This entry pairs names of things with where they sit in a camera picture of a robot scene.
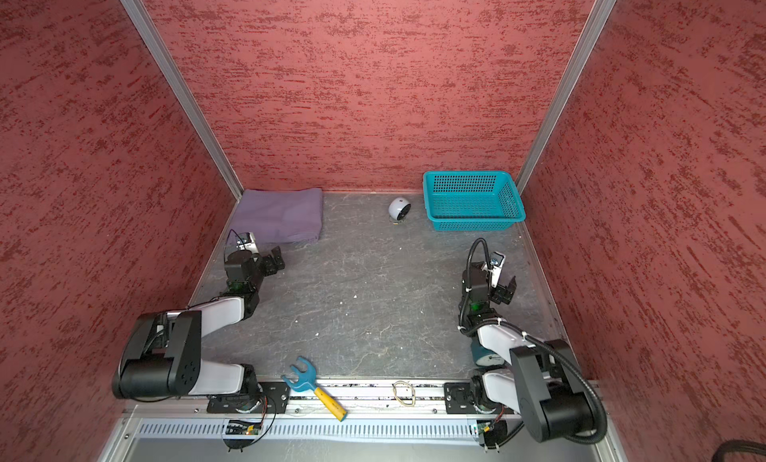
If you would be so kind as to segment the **purple trousers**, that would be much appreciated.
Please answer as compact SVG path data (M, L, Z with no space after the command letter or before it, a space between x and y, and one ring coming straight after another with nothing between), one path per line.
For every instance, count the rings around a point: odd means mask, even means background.
M246 190L231 228L251 233L257 244L316 242L322 230L323 192L319 188L271 192Z

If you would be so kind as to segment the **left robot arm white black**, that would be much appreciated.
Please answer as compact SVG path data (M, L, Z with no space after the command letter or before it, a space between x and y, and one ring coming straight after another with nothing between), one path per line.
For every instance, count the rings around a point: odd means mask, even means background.
M281 248L265 255L237 250L225 260L227 290L185 310L138 317L112 380L115 398L159 402L199 396L209 413L266 412L268 398L255 369L201 356L203 338L253 316L263 280L285 269Z

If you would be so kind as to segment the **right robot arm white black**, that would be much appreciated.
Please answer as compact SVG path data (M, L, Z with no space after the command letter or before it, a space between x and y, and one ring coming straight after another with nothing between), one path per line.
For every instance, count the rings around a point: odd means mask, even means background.
M540 340L494 310L514 296L511 280L496 281L501 268L470 263L462 274L458 330L471 338L476 404L507 408L522 419L538 442L566 439L582 445L602 441L608 432L606 408L586 380L564 340Z

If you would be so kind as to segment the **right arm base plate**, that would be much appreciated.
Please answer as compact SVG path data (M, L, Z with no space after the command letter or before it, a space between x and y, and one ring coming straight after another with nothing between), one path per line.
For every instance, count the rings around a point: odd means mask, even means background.
M446 382L443 388L448 414L516 414L500 402L490 400L479 380Z

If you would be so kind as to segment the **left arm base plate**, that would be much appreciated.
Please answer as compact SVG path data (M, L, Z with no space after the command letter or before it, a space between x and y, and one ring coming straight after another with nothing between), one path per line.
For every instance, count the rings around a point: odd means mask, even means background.
M256 416L264 413L284 414L289 402L290 388L285 382L259 382L257 394L215 395L209 398L207 413Z

